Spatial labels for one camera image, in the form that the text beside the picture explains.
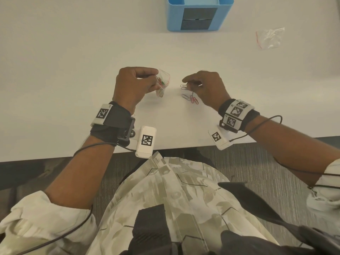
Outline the blue desk organizer box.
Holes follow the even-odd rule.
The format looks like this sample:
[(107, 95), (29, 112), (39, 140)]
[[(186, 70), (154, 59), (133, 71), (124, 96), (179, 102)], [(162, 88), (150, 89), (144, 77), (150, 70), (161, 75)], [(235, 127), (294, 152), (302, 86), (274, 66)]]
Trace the blue desk organizer box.
[(170, 32), (218, 31), (234, 0), (166, 0)]

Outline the empty clear zip bag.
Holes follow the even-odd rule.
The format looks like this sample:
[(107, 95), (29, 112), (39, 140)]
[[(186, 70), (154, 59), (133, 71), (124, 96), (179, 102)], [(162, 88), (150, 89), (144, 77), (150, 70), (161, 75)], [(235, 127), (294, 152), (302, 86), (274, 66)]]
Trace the empty clear zip bag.
[(261, 50), (278, 48), (281, 46), (285, 28), (264, 29), (256, 31), (256, 42)]

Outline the person's right forearm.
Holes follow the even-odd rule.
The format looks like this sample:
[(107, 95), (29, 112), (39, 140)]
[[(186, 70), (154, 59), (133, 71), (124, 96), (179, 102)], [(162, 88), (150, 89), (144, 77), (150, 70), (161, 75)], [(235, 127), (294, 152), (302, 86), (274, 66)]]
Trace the person's right forearm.
[(257, 116), (245, 132), (308, 186), (340, 159), (340, 150), (264, 116)]

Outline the person's right hand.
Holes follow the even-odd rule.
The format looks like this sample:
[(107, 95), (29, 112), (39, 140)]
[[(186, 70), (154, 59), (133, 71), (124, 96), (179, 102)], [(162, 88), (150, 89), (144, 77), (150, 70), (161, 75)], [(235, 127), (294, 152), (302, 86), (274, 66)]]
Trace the person's right hand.
[[(203, 85), (201, 88), (190, 89), (190, 81), (201, 81)], [(215, 111), (218, 111), (222, 103), (231, 99), (217, 72), (198, 71), (184, 77), (182, 82), (187, 85), (189, 91), (197, 94), (205, 105)]]

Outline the black chest harness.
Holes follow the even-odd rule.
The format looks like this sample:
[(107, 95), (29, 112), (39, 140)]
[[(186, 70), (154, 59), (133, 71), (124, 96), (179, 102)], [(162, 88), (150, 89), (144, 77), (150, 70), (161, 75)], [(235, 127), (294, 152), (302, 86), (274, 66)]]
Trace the black chest harness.
[[(340, 239), (316, 228), (285, 222), (260, 196), (244, 183), (223, 182), (221, 188), (231, 192), (247, 212), (267, 222), (285, 227), (297, 240), (312, 249), (279, 246), (252, 236), (240, 236), (229, 230), (221, 233), (222, 247), (217, 253), (202, 255), (340, 255)], [(120, 255), (184, 255), (184, 240), (173, 242), (166, 222), (164, 205), (138, 212), (129, 248)]]

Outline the small clear plastic bag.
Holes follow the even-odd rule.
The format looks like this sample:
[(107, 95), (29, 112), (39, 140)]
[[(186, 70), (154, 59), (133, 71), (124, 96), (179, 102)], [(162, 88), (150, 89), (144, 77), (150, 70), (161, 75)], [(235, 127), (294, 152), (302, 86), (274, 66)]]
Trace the small clear plastic bag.
[(156, 91), (156, 96), (158, 98), (162, 98), (164, 96), (165, 89), (168, 87), (168, 85), (170, 83), (170, 74), (163, 71), (162, 69), (158, 69), (157, 76), (161, 77), (163, 79), (163, 81), (166, 83), (166, 86), (161, 86), (161, 88)]

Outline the camouflage shirt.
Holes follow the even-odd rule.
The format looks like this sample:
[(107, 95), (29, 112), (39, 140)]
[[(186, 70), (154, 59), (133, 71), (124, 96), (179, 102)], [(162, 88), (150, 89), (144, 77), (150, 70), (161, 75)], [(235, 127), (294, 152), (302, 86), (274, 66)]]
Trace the camouflage shirt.
[(140, 210), (164, 205), (173, 242), (184, 240), (184, 255), (202, 255), (222, 247), (221, 233), (258, 237), (279, 246), (312, 249), (285, 227), (247, 212), (218, 184), (229, 180), (217, 169), (182, 158), (154, 154), (117, 189), (99, 227), (89, 210), (58, 206), (42, 192), (18, 202), (0, 223), (5, 238), (0, 255), (19, 255), (77, 229), (32, 255), (120, 255), (128, 250)]

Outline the person's left hand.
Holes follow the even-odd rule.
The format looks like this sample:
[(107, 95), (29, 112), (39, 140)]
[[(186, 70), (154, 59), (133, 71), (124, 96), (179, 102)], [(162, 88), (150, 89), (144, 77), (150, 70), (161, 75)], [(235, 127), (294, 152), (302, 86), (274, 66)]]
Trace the person's left hand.
[(144, 92), (142, 79), (156, 77), (158, 70), (147, 67), (125, 67), (119, 70), (112, 101), (134, 114), (137, 104), (149, 92)]

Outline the black left wrist band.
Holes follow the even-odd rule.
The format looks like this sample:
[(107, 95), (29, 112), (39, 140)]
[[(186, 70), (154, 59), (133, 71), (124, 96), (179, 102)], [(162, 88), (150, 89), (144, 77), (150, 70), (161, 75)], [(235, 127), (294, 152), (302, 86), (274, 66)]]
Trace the black left wrist band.
[(127, 147), (130, 144), (135, 118), (130, 111), (111, 101), (103, 104), (91, 123), (90, 135), (111, 143), (112, 146)]

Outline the person's left forearm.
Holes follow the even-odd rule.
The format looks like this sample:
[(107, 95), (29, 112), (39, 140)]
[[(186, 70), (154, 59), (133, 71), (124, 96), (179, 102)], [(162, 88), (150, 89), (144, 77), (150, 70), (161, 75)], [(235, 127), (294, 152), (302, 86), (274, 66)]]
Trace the person's left forearm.
[(115, 150), (110, 144), (89, 136), (62, 172), (45, 189), (51, 203), (90, 209)]

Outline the black wrist band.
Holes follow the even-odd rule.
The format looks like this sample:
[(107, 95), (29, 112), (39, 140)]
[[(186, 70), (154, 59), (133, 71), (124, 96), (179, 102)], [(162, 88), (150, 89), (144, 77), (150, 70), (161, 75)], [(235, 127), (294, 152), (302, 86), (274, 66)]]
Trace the black wrist band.
[(246, 126), (260, 115), (251, 104), (237, 99), (222, 103), (218, 113), (222, 117), (219, 127), (232, 133), (245, 132)]
[(135, 118), (130, 111), (111, 101), (103, 104), (91, 123), (90, 135), (111, 143), (112, 146), (127, 147), (130, 144)]

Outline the black right wrist band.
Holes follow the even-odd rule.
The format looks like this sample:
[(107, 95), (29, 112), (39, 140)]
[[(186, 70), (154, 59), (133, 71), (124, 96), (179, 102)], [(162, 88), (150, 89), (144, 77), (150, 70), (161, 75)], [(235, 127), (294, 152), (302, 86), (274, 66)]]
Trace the black right wrist band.
[(232, 133), (245, 132), (246, 126), (260, 115), (251, 104), (237, 99), (222, 103), (218, 113), (222, 117), (219, 127)]

